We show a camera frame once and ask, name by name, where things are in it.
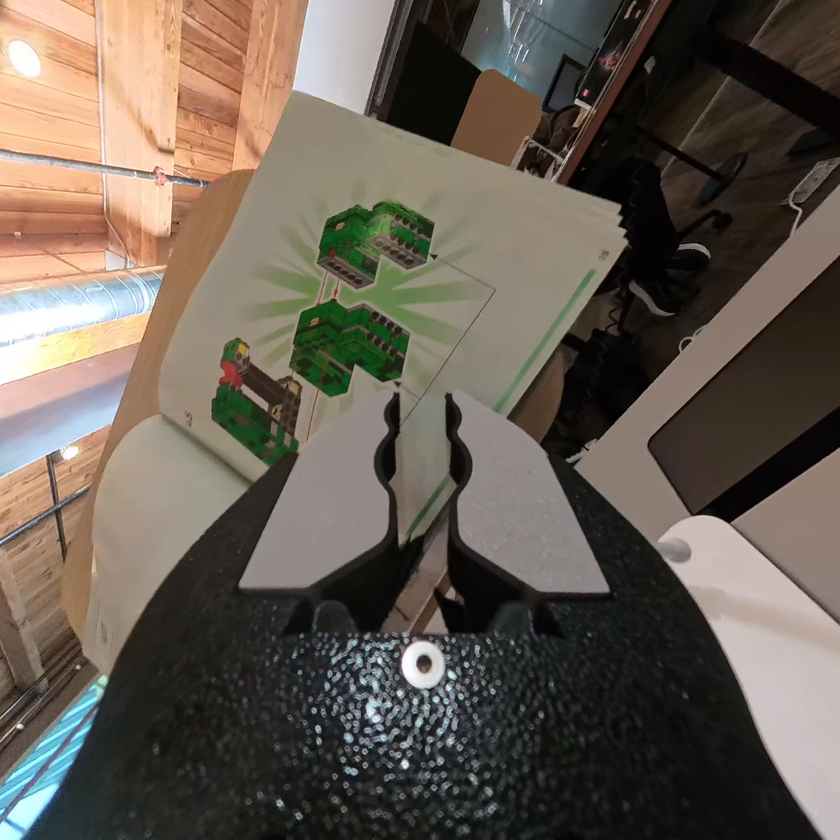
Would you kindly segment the grey ceiling pipe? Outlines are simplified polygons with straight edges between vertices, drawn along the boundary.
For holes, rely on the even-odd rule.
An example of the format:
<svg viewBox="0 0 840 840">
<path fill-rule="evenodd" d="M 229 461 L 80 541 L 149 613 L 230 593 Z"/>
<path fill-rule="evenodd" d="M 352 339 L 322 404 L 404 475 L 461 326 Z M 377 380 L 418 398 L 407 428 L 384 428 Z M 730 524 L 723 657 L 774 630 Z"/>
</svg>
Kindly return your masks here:
<svg viewBox="0 0 840 840">
<path fill-rule="evenodd" d="M 53 168 L 60 168 L 75 172 L 87 172 L 98 175 L 114 175 L 127 179 L 150 181 L 157 186 L 171 184 L 174 186 L 187 186 L 192 188 L 207 188 L 210 182 L 183 176 L 178 174 L 167 174 L 160 166 L 155 166 L 152 171 L 138 170 L 131 167 L 107 163 L 92 163 L 52 155 L 31 154 L 16 152 L 13 150 L 1 149 L 1 161 L 21 165 L 41 165 Z"/>
</svg>

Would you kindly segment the building instruction booklet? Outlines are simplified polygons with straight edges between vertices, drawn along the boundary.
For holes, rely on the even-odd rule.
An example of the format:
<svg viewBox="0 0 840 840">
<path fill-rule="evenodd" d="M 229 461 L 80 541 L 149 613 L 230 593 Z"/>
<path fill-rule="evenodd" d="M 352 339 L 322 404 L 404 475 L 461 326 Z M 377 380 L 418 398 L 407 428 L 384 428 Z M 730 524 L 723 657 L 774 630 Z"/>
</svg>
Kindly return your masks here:
<svg viewBox="0 0 840 840">
<path fill-rule="evenodd" d="M 400 543 L 452 491 L 444 397 L 507 416 L 625 246 L 617 207 L 303 92 L 178 237 L 103 453 L 82 649 L 104 673 L 269 467 L 400 396 Z"/>
</svg>

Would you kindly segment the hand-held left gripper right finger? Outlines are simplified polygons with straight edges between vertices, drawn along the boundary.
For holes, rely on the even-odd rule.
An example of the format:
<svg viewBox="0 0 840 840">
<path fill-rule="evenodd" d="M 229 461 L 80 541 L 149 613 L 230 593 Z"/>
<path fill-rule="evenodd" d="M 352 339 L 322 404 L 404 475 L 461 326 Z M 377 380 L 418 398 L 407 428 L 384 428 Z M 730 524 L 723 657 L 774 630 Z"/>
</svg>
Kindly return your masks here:
<svg viewBox="0 0 840 840">
<path fill-rule="evenodd" d="M 547 631 L 549 605 L 611 597 L 555 466 L 505 416 L 464 392 L 446 395 L 448 578 L 461 602 L 445 607 L 452 632 L 491 632 L 509 606 Z"/>
</svg>

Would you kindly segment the black printed box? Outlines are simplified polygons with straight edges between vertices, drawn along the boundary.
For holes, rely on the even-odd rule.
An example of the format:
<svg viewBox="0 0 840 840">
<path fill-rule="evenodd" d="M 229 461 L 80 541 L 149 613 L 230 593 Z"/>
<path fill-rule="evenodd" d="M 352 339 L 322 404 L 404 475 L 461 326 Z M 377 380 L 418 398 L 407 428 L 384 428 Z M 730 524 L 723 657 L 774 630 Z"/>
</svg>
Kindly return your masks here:
<svg viewBox="0 0 840 840">
<path fill-rule="evenodd" d="M 614 77 L 627 49 L 642 26 L 652 1 L 622 1 L 607 27 L 601 46 L 581 76 L 574 103 L 581 109 L 596 105 Z"/>
</svg>

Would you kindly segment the black office chair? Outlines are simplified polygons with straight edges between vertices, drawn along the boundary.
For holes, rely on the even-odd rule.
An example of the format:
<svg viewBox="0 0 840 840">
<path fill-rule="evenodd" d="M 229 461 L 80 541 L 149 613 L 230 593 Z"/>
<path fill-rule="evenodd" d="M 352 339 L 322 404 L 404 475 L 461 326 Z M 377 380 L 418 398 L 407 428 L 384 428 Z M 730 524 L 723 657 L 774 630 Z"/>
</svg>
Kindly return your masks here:
<svg viewBox="0 0 840 840">
<path fill-rule="evenodd" d="M 605 196 L 622 208 L 628 289 L 655 316 L 670 318 L 683 306 L 677 275 L 704 271 L 711 252 L 704 245 L 683 242 L 661 186 L 656 165 L 637 157 L 616 164 L 604 183 Z"/>
</svg>

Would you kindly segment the silver ventilation duct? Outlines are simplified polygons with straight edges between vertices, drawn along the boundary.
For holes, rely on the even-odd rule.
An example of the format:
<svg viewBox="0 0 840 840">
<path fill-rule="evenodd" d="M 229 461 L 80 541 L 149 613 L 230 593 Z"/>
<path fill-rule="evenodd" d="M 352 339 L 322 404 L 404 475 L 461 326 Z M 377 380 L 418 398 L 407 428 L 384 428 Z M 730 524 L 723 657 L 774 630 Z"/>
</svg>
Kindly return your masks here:
<svg viewBox="0 0 840 840">
<path fill-rule="evenodd" d="M 155 267 L 2 286 L 1 346 L 146 314 L 163 277 L 164 270 Z"/>
</svg>

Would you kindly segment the large black screen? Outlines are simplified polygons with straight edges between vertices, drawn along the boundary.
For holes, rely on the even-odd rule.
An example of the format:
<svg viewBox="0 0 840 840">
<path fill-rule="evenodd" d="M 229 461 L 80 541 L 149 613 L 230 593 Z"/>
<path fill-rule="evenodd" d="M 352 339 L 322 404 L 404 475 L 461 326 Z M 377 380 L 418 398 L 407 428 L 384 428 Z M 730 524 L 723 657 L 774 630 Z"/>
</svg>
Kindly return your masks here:
<svg viewBox="0 0 840 840">
<path fill-rule="evenodd" d="M 366 116 L 450 145 L 480 74 L 461 55 L 478 5 L 395 2 Z"/>
</svg>

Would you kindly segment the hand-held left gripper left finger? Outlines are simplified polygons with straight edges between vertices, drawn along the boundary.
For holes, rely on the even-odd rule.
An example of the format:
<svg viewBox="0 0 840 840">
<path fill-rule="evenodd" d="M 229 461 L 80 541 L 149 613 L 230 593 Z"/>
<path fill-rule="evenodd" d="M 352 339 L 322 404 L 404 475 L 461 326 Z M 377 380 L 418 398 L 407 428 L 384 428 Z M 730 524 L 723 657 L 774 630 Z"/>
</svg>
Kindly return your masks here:
<svg viewBox="0 0 840 840">
<path fill-rule="evenodd" d="M 248 594 L 340 602 L 377 632 L 401 579 L 398 392 L 372 392 L 321 428 L 290 469 L 239 583 Z"/>
</svg>

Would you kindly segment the round ceiling lamp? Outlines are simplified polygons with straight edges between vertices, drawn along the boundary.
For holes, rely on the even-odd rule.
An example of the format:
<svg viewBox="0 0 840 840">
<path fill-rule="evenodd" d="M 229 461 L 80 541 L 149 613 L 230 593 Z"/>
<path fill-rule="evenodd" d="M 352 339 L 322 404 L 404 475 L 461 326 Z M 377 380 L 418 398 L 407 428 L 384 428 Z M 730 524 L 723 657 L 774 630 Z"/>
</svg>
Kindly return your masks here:
<svg viewBox="0 0 840 840">
<path fill-rule="evenodd" d="M 36 79 L 41 75 L 41 59 L 29 43 L 14 38 L 4 44 L 3 51 L 11 67 L 22 77 Z"/>
</svg>

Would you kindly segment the white wooden book stand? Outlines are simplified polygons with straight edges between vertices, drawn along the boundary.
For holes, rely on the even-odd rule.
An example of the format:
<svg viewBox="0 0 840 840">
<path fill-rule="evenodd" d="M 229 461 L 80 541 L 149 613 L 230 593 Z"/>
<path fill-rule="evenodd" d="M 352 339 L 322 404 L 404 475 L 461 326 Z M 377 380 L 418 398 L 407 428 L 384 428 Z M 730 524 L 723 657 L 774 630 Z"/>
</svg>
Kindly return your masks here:
<svg viewBox="0 0 840 840">
<path fill-rule="evenodd" d="M 102 451 L 90 523 L 74 538 L 64 597 L 82 648 L 110 674 L 130 631 L 175 561 L 245 481 L 164 418 L 158 386 L 176 321 L 201 286 L 253 171 L 216 181 L 176 237 L 158 301 Z M 723 642 L 770 737 L 786 782 L 824 837 L 838 838 L 838 617 L 731 524 L 709 514 L 678 521 L 658 548 L 672 560 Z"/>
</svg>

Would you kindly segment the white power strip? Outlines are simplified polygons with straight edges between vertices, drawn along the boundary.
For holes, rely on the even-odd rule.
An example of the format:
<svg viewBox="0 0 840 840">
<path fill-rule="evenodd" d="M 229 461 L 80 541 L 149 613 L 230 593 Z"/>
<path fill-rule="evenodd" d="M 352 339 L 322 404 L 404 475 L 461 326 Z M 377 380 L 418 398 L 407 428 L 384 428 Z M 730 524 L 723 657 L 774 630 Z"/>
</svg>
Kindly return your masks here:
<svg viewBox="0 0 840 840">
<path fill-rule="evenodd" d="M 782 205 L 794 213 L 794 220 L 789 236 L 793 236 L 800 225 L 805 202 L 835 172 L 838 166 L 839 157 L 832 157 L 815 163 L 811 170 L 791 189 L 788 196 L 783 200 Z"/>
</svg>

